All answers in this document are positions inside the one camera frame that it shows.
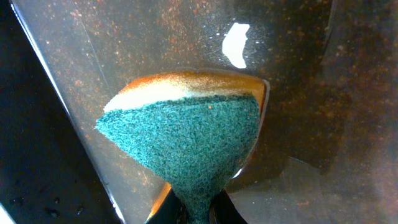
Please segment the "green yellow sponge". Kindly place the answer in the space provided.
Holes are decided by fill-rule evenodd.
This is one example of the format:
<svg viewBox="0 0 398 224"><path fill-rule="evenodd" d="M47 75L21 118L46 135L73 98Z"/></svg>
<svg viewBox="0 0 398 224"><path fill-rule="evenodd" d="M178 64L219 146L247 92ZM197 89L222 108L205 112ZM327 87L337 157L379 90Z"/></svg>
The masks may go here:
<svg viewBox="0 0 398 224"><path fill-rule="evenodd" d="M208 223L211 201L259 139L267 80L223 70L180 70L133 80L96 129L171 186L189 223Z"/></svg>

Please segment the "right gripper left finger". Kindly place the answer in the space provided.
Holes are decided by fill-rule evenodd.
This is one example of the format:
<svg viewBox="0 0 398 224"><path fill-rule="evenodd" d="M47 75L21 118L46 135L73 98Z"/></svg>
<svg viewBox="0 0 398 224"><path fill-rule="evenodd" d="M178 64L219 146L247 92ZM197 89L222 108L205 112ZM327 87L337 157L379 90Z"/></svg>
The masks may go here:
<svg viewBox="0 0 398 224"><path fill-rule="evenodd" d="M166 182L155 200L145 224L186 224L187 213L184 204Z"/></svg>

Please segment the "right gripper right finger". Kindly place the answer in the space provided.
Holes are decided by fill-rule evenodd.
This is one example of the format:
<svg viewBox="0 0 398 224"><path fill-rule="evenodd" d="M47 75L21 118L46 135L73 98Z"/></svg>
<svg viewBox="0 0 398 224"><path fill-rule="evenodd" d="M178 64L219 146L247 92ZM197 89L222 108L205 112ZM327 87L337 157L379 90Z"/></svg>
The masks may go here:
<svg viewBox="0 0 398 224"><path fill-rule="evenodd" d="M214 196L210 205L210 224L248 224L239 214L227 192Z"/></svg>

